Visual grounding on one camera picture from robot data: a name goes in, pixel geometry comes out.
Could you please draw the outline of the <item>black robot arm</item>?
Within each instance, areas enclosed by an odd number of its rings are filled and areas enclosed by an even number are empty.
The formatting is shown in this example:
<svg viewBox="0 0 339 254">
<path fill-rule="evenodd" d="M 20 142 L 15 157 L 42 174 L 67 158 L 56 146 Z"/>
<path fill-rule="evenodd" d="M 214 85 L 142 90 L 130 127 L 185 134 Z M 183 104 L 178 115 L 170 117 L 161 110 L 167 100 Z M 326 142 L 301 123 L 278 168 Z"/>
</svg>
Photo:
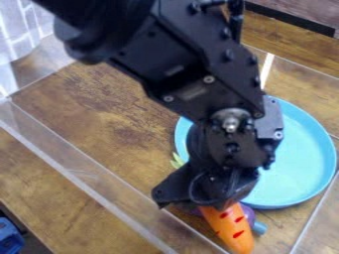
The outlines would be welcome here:
<svg viewBox="0 0 339 254">
<path fill-rule="evenodd" d="M 186 117 L 189 161 L 153 189 L 158 206 L 223 209 L 254 190 L 283 139 L 278 101 L 242 43 L 245 0 L 34 0 L 85 64 L 106 63 Z"/>
</svg>

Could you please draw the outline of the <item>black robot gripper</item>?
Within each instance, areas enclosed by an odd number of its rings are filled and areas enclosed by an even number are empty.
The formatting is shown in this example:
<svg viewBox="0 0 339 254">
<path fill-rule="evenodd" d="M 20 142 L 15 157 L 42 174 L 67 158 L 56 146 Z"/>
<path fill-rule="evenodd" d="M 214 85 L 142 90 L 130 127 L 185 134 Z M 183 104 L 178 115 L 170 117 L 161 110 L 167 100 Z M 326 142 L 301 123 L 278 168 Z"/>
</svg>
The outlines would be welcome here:
<svg viewBox="0 0 339 254">
<path fill-rule="evenodd" d="M 259 118 L 241 108 L 226 108 L 215 112 L 207 124 L 191 126 L 189 161 L 153 189 L 159 207 L 181 204 L 222 210 L 254 190 L 258 170 L 267 170 L 275 162 L 283 140 L 277 98 L 266 95 L 262 102 Z"/>
</svg>

